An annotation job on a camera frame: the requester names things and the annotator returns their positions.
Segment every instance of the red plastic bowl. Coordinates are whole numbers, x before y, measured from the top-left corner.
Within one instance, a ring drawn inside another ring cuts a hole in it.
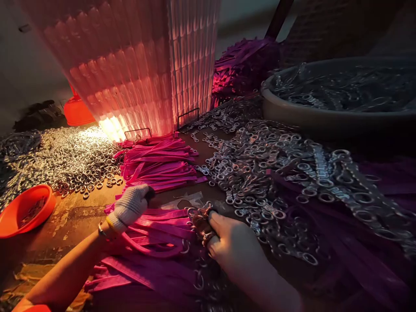
[[[39,213],[27,224],[19,228],[18,223],[29,209],[42,197],[46,197]],[[26,233],[41,225],[55,208],[56,199],[50,186],[41,184],[34,186],[17,196],[0,214],[0,238],[8,238]]]

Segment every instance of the white work glove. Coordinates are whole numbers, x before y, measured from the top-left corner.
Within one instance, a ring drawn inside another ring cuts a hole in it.
[[[147,184],[129,187],[115,202],[114,211],[107,216],[107,223],[121,234],[146,211],[148,198],[154,196],[154,190]]]

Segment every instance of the plastic basin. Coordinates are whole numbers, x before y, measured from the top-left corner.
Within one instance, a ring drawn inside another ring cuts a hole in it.
[[[416,67],[416,61],[408,58],[337,58],[308,63],[309,76],[342,72],[345,69],[364,66]],[[291,67],[280,71],[281,74],[297,70]],[[283,124],[298,126],[301,132],[320,139],[339,139],[354,137],[373,132],[385,127],[403,125],[416,120],[416,110],[386,113],[362,113],[335,110],[321,110],[301,104],[291,103],[275,96],[270,90],[269,77],[262,84],[264,97],[263,116],[265,119],[279,121]]]
[[[39,213],[27,224],[19,228],[18,223],[37,201],[46,197]],[[55,208],[56,199],[50,186],[41,184],[34,186],[17,196],[0,214],[0,238],[8,238],[26,233],[41,225]]]

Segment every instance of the textured plastic panel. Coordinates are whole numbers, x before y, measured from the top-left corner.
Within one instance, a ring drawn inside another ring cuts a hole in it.
[[[166,135],[178,113],[209,110],[220,0],[20,3],[113,142]]]
[[[178,121],[181,127],[211,108],[220,4],[221,0],[169,3],[175,127]]]

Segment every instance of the worn table surface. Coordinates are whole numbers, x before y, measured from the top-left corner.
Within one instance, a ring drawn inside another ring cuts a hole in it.
[[[223,133],[218,133],[217,131],[209,132],[226,138],[226,135]],[[215,151],[208,148],[208,145],[202,142],[202,140],[199,143],[195,143],[189,136],[182,136],[182,138],[199,151],[200,155],[196,160],[196,163],[199,165],[204,164],[205,159],[211,157]],[[112,188],[104,186],[101,190],[91,192],[87,200],[84,200],[82,194],[79,193],[72,193],[65,199],[58,197],[53,214],[43,225],[29,233],[0,240],[0,250],[2,250],[0,290],[13,289],[15,294],[23,294],[25,289],[16,288],[22,282],[19,280],[21,275],[18,274],[16,276],[16,274],[24,266],[32,265],[31,267],[34,267],[35,271],[37,270],[37,272],[31,273],[36,275],[35,277],[32,276],[33,283],[35,283],[47,272],[47,270],[45,271],[41,268],[52,267],[52,264],[57,263],[74,246],[97,229],[98,223],[105,217],[103,212],[105,205],[114,202],[114,196],[121,193],[123,186],[115,185]],[[175,197],[196,192],[202,192],[204,201],[225,201],[225,193],[217,187],[210,187],[208,183],[200,183],[164,192],[158,194],[157,198],[164,204],[174,200]],[[179,207],[183,208],[188,204],[187,202],[181,202]],[[228,217],[238,219],[234,214],[234,210],[226,204],[223,204],[223,207],[220,207],[219,210]],[[268,247],[264,249],[269,260],[278,269],[279,273],[302,293],[307,311],[329,311],[333,308],[333,300],[316,298],[306,290],[305,285],[314,278],[316,268],[311,269],[309,265],[293,257],[276,260],[270,255]]]

